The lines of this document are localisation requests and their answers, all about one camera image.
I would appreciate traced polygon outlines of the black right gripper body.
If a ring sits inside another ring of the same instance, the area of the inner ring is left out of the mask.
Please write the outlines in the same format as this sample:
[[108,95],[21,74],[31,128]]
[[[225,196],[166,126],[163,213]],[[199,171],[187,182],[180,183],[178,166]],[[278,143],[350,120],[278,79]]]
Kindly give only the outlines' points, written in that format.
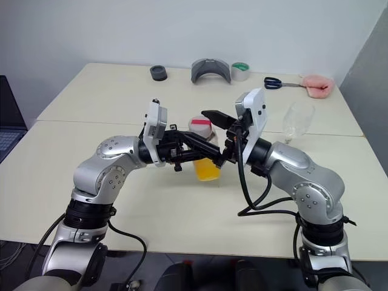
[[233,118],[229,115],[224,120],[224,129],[226,130],[225,148],[223,150],[224,161],[236,164],[239,160],[238,153],[238,137],[237,131],[240,130],[240,149],[241,149],[241,161],[246,164],[247,159],[244,159],[243,151],[247,144],[247,136],[249,134],[249,126],[251,125],[251,117],[242,115],[240,117]]

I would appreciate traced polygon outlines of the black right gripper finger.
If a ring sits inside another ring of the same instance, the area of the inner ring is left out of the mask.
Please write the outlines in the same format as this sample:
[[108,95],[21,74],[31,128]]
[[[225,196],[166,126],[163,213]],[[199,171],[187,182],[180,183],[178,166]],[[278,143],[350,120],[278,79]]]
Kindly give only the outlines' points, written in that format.
[[201,114],[208,118],[213,125],[224,130],[229,129],[236,121],[234,117],[220,112],[219,110],[203,110]]
[[232,142],[225,142],[225,148],[215,159],[214,165],[217,168],[221,169],[226,161],[229,161],[232,158]]

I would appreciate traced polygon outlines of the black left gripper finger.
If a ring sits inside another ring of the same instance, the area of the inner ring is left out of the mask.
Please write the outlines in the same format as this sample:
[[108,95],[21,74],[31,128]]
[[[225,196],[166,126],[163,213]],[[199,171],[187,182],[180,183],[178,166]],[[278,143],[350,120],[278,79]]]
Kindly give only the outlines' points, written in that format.
[[203,154],[220,154],[219,147],[211,142],[208,142],[208,140],[202,136],[193,132],[181,132],[181,134],[183,143],[190,149]]
[[211,161],[218,159],[218,154],[212,155],[209,153],[202,153],[196,150],[183,151],[183,162],[198,161],[204,158],[208,158]]

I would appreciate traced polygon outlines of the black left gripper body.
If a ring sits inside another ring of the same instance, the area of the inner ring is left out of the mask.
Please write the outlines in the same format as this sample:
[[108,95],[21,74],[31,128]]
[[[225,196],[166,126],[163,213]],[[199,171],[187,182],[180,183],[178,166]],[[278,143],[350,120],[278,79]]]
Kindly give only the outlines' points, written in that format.
[[175,172],[182,171],[182,163],[191,162],[194,158],[185,132],[179,131],[176,124],[169,125],[156,148],[160,160],[171,164]]

